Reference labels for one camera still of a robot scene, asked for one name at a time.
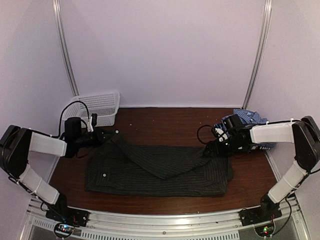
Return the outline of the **dark pinstriped long sleeve shirt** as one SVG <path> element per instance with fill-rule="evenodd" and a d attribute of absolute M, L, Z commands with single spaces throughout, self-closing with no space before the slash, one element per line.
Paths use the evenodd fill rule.
<path fill-rule="evenodd" d="M 204 147 L 136 145 L 111 131 L 87 162 L 84 189 L 140 197 L 224 195 L 234 177 L 231 160 Z"/>

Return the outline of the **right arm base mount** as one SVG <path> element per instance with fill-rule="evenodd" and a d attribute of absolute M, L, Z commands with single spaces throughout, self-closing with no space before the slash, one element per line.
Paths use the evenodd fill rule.
<path fill-rule="evenodd" d="M 271 222 L 272 220 L 280 218 L 283 215 L 279 208 L 276 208 L 271 212 L 267 212 L 263 210 L 261 206 L 243 208 L 238 212 L 238 214 L 243 227 L 264 222 Z"/>

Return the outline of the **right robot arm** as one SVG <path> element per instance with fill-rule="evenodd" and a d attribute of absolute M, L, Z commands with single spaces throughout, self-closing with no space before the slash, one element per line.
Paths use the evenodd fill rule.
<path fill-rule="evenodd" d="M 265 123 L 245 122 L 233 114 L 222 121 L 221 127 L 212 127 L 215 139 L 204 143 L 210 154 L 229 157 L 266 147 L 269 153 L 280 152 L 288 147 L 292 164 L 277 183 L 261 198 L 256 210 L 259 220 L 268 220 L 276 205 L 294 193 L 303 181 L 316 173 L 320 161 L 320 129 L 310 115 L 302 118 Z"/>

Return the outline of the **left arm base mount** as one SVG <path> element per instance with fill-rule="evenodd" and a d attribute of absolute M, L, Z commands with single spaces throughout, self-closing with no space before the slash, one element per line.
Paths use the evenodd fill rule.
<path fill-rule="evenodd" d="M 86 227 L 89 219 L 89 212 L 69 207 L 66 213 L 58 213 L 54 210 L 48 210 L 45 217 L 74 227 Z"/>

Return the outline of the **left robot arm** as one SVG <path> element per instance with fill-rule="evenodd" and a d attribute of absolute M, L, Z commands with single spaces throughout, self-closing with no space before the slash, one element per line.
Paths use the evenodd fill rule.
<path fill-rule="evenodd" d="M 53 206 L 52 213 L 61 222 L 72 218 L 63 194 L 49 185 L 30 165 L 31 153 L 73 158 L 82 148 L 97 148 L 113 137 L 115 131 L 67 129 L 62 138 L 37 132 L 30 128 L 10 125 L 0 139 L 0 167 L 18 185 L 43 202 Z"/>

